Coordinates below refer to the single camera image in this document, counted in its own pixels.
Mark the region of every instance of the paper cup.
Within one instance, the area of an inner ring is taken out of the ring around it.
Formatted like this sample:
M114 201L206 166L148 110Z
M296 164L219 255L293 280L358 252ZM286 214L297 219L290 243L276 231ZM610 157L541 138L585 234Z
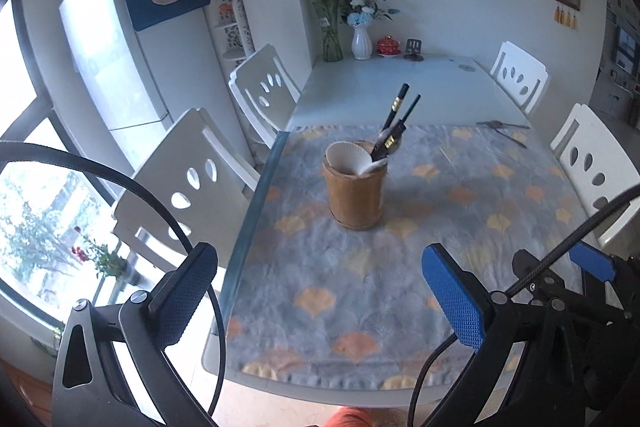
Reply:
M348 176L359 176L373 163L370 154L353 142L332 143L324 155L332 169Z

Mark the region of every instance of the tree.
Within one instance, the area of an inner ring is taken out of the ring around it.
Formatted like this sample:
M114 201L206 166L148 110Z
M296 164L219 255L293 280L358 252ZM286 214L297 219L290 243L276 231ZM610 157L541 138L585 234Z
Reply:
M5 180L4 185L8 192L14 192L14 196L22 200L20 216L15 218L7 212L0 223L2 235L6 240L4 261L11 267L15 278L27 283L36 268L64 275L70 275L69 270L78 270L80 264L70 252L74 236L69 235L66 241L62 241L56 233L60 212L76 187L76 177L69 173L65 185L54 198L52 205L41 214L34 212L31 205L24 200L18 185L9 180Z

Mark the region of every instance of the screw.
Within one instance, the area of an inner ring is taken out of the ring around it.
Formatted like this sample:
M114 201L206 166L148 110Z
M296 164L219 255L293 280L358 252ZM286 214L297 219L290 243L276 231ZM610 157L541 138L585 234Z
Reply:
M560 299L553 299L551 301L551 307L557 312L561 312L562 310L564 310L564 302L562 302Z
M79 300L77 300L75 302L74 309L77 312L81 312L82 310L84 310L86 308L86 304L87 304L86 299L79 299Z
M509 299L507 298L507 295L502 292L493 292L491 294L491 300L496 304L507 304Z
M137 292L133 292L130 296L130 300L134 304L140 304L140 302L144 302L145 299L146 299L146 292L143 290L138 290Z

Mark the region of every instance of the tablecloth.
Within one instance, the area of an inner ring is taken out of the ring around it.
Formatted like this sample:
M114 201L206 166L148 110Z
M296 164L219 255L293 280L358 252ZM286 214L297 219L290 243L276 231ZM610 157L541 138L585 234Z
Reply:
M514 252L541 258L586 217L548 145L533 130L508 132L527 149L488 128L409 126L389 160L383 218L366 232L333 219L321 163L332 142L372 140L375 128L290 133L242 270L227 367L329 389L412 387L451 332L422 276L427 245L442 243L489 291L505 289ZM553 270L579 291L568 256ZM470 354L454 344L427 384L452 383Z

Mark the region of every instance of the blue gripper pad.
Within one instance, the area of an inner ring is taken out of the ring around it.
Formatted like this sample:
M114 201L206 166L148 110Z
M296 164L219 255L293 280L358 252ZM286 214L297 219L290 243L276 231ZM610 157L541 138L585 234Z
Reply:
M178 343L217 271L216 249L198 243L157 293L154 289L149 315L156 323L156 346L164 349Z
M460 342L478 351L492 318L484 286L437 243L422 252L422 274Z
M613 259L582 241L569 250L569 257L601 282L612 282L616 277Z

